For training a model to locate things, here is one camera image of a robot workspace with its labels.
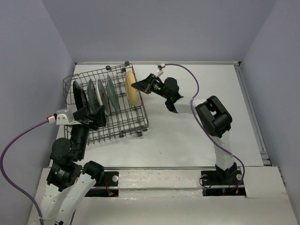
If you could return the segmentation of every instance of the bolt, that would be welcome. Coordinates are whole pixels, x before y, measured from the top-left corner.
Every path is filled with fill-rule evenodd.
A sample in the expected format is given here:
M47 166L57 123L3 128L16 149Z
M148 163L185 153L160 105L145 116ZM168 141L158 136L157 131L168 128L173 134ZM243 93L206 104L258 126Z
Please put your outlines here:
M114 175L112 177L113 182L117 182L119 180L119 177L117 175Z
M237 174L236 175L236 179L241 180L242 179L242 175L241 174Z

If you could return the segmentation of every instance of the rack wire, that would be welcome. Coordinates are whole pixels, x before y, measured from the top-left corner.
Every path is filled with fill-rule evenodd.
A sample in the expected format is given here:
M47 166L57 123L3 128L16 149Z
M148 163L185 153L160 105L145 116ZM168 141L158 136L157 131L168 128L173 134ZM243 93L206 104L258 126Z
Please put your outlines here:
M81 85L86 95L90 79L92 79L94 83L100 79L106 91L107 76L109 75L115 86L121 111L117 113L111 103L109 103L111 114L106 115L106 127L100 127L97 131L90 130L87 144L132 134L142 136L142 132L147 131L149 121L140 91L138 91L138 106L132 106L127 98L125 76L129 70L133 72L136 81L134 68L128 61L123 65L114 67L106 66L103 69L68 76L63 80L63 96L65 98L66 108L71 108L73 111L76 111L73 86L71 85L73 81L77 81ZM71 134L71 127L65 126L64 130L65 137L68 138Z

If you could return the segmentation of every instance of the metal rack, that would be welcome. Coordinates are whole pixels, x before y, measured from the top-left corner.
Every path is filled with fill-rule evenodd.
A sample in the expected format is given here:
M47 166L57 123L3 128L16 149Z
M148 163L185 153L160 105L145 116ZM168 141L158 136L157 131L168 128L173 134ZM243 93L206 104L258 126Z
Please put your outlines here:
M139 103L138 106L132 106L127 98L125 90L126 72L132 70L134 76L135 71L131 63L128 61L119 66L106 66L103 69L93 70L73 76L66 77L63 80L63 96L65 97L66 107L76 111L75 100L73 96L72 82L77 81L87 94L87 85L90 79L96 82L101 80L106 90L107 75L112 78L115 86L121 111L116 113L110 104L111 114L106 116L106 127L100 127L97 131L90 130L87 143L100 142L101 140L111 140L112 138L124 137L126 135L136 134L142 136L142 132L147 131L149 121L141 93L138 91ZM65 137L68 138L71 134L71 127L65 126Z

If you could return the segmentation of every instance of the black wire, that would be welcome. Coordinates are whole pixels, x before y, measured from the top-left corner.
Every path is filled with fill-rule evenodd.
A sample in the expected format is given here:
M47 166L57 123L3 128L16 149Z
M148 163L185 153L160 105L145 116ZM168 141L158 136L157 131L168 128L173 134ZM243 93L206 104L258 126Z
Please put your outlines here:
M202 181L203 181L203 178L202 178L202 177L200 177L200 179L199 179L199 184L200 184L202 187L204 187L204 188L206 188L206 189L208 189L208 188L211 188L211 186L212 186L212 185L210 185L209 187L206 187L206 186L204 186L203 184L201 184L201 183L200 183L200 180L202 180Z

